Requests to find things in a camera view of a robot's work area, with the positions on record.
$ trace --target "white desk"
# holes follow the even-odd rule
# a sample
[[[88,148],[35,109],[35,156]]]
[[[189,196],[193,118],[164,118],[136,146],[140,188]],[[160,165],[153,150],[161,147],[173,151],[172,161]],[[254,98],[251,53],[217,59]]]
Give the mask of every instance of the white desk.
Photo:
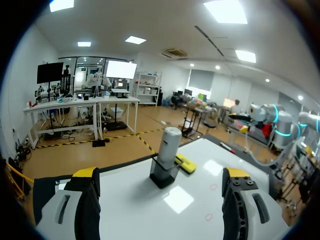
[[[175,182],[163,189],[149,178],[151,159],[100,173],[102,240],[222,240],[224,167],[244,169],[259,189],[269,191],[264,171],[208,139],[181,146],[177,153],[196,163],[197,169],[191,175],[180,170]],[[61,181],[59,189],[67,181]]]
[[[110,97],[96,97],[95,98],[98,102],[99,108],[99,122],[98,122],[98,129],[101,139],[103,139],[103,132],[102,132],[102,121],[101,121],[101,104],[127,104],[127,111],[126,111],[126,125],[127,127],[134,133],[136,133],[136,126],[137,126],[137,113],[138,113],[138,102],[140,101],[138,98],[128,96],[128,98],[117,98],[116,96]],[[134,127],[133,129],[129,126],[129,109],[130,103],[135,103],[135,114],[134,114]]]
[[[84,107],[84,106],[92,106],[93,107],[93,124],[91,125],[83,125],[83,126],[70,126],[70,127],[60,127],[48,130],[36,130],[36,123],[35,123],[35,112],[42,112],[46,110],[52,109],[63,109],[63,108],[70,108],[70,107]],[[86,129],[86,128],[93,128],[94,138],[98,140],[98,132],[97,132],[97,99],[90,98],[89,100],[83,99],[73,99],[70,102],[62,102],[58,103],[57,101],[49,101],[44,103],[38,103],[38,105],[30,108],[25,108],[22,110],[27,117],[28,114],[31,116],[32,128],[34,129],[35,140],[33,140],[31,135],[31,130],[29,130],[28,136],[29,141],[33,149],[36,148],[36,144],[39,140],[38,134],[44,133],[54,133],[54,132],[62,132],[68,130],[77,130],[77,129]]]

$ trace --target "yellow sponge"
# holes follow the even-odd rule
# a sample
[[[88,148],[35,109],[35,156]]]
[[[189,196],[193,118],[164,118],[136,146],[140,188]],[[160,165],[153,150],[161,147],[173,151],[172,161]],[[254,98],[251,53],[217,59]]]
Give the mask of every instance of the yellow sponge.
[[[181,153],[176,155],[179,159],[181,159],[183,161],[183,163],[181,164],[181,168],[187,173],[187,174],[192,174],[196,168],[197,165],[195,163],[193,163],[192,161],[190,161],[188,158],[186,158],[185,156],[183,156]],[[177,164],[180,164],[181,161],[175,158],[175,162]]]

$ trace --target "gray cylinder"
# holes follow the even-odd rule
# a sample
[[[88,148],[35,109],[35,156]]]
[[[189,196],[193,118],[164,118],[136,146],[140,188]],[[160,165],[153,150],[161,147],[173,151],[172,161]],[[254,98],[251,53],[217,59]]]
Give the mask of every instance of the gray cylinder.
[[[265,104],[262,108],[267,112],[266,122],[268,123],[277,123],[280,111],[285,111],[285,108],[279,104]]]
[[[299,122],[301,124],[307,124],[308,127],[316,130],[317,132],[319,132],[320,130],[319,120],[320,120],[320,116],[312,115],[307,112],[299,113]]]
[[[273,143],[279,149],[283,149],[293,140],[291,135],[292,120],[293,117],[289,113],[285,111],[278,112],[278,121]]]
[[[182,133],[176,127],[170,126],[164,129],[157,160],[161,162],[165,168],[173,166],[181,137]]]

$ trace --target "workbench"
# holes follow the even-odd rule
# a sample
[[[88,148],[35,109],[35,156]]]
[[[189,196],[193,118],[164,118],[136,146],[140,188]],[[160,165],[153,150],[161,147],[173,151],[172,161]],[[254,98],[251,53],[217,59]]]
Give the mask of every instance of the workbench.
[[[98,112],[99,112],[99,119],[98,119],[98,130],[101,139],[103,139],[103,132],[102,132],[102,119],[101,119],[101,106],[102,104],[126,104],[127,110],[126,110],[126,125],[127,127],[133,132],[136,133],[136,127],[137,127],[137,114],[138,114],[138,102],[140,101],[138,98],[135,98],[133,96],[128,96],[127,98],[118,98],[116,96],[110,96],[110,97],[96,97],[95,98],[98,103]],[[129,126],[129,109],[130,104],[135,104],[135,112],[134,112],[134,126],[133,128]]]
[[[57,102],[57,101],[48,101],[44,103],[38,103],[34,107],[26,107],[22,111],[24,112],[26,118],[28,115],[31,117],[31,123],[32,128],[29,130],[28,136],[31,143],[31,146],[33,149],[36,148],[37,142],[39,140],[38,134],[45,134],[45,133],[55,133],[55,132],[63,132],[63,131],[69,131],[69,130],[77,130],[77,129],[87,129],[92,128],[94,133],[94,139],[98,140],[98,130],[101,138],[103,138],[102,134],[102,120],[101,120],[101,105],[102,104],[127,104],[127,113],[126,113],[126,125],[128,128],[136,133],[136,126],[137,126],[137,113],[138,113],[138,102],[139,99],[129,96],[128,98],[117,98],[116,96],[111,97],[90,97],[89,100],[83,100],[74,98],[69,102]],[[134,114],[134,127],[129,126],[129,104],[135,103],[135,114]],[[59,111],[60,115],[60,109],[62,109],[62,115],[64,114],[63,109],[64,108],[70,108],[70,107],[92,107],[92,115],[93,115],[93,124],[88,125],[82,125],[82,126],[69,126],[69,127],[60,127],[60,128],[54,128],[54,129],[47,129],[47,130],[37,130],[36,129],[36,122],[35,122],[35,112],[43,112],[47,110],[57,109]],[[35,140],[32,138],[31,131],[34,131]]]
[[[36,129],[36,122],[35,122],[35,113],[36,112],[43,112],[43,111],[47,111],[47,110],[57,109],[57,110],[59,110],[59,115],[60,115],[60,109],[62,109],[62,114],[63,114],[64,108],[71,108],[71,107],[92,107],[93,124],[82,125],[82,126],[59,127],[59,128],[47,129],[47,130],[37,130]],[[63,132],[63,131],[69,131],[69,130],[93,128],[94,139],[98,140],[97,100],[95,98],[90,98],[89,100],[74,98],[69,102],[61,102],[61,103],[57,102],[56,100],[42,102],[42,103],[38,103],[37,105],[35,105],[33,107],[26,107],[22,111],[24,112],[25,118],[27,118],[28,115],[30,115],[30,117],[31,117],[32,128],[29,130],[28,136],[29,136],[29,141],[30,141],[33,149],[36,148],[37,142],[39,140],[38,135],[45,134],[45,133],[49,134],[49,133]],[[31,134],[32,129],[34,131],[35,140],[33,140],[33,138],[32,138],[32,134]]]
[[[149,178],[152,157],[157,154],[101,168],[100,238],[223,239],[223,168],[244,169],[259,189],[269,194],[272,174],[269,167],[258,165],[240,150],[230,153],[219,146],[220,142],[207,134],[181,145],[177,153],[196,163],[197,169],[191,175],[179,170],[175,182],[163,189]],[[34,180],[37,224],[42,207],[70,178],[65,175]]]

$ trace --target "yellow black tape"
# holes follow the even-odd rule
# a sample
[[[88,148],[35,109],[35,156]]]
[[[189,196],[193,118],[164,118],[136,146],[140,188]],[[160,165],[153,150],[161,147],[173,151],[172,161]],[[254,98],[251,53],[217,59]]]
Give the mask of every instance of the yellow black tape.
[[[131,134],[122,135],[122,136],[107,136],[106,139],[109,139],[109,140],[111,140],[111,139],[121,139],[121,138],[129,137],[129,136],[138,136],[139,134],[148,134],[148,133],[153,133],[153,132],[157,132],[157,131],[161,131],[161,130],[164,130],[164,128],[159,128],[159,129],[151,130],[151,131],[142,131],[142,132],[138,132],[138,133],[131,133]],[[66,142],[66,143],[59,143],[59,144],[36,146],[35,148],[36,149],[45,149],[45,148],[60,147],[60,146],[65,146],[65,145],[85,144],[85,143],[91,143],[93,141],[94,140],[86,140],[86,141],[78,141],[78,142]]]
[[[151,148],[151,146],[150,146],[143,138],[140,137],[139,134],[137,134],[136,136],[151,150],[151,152],[152,152],[153,154],[156,153],[156,151],[154,151],[154,150]]]

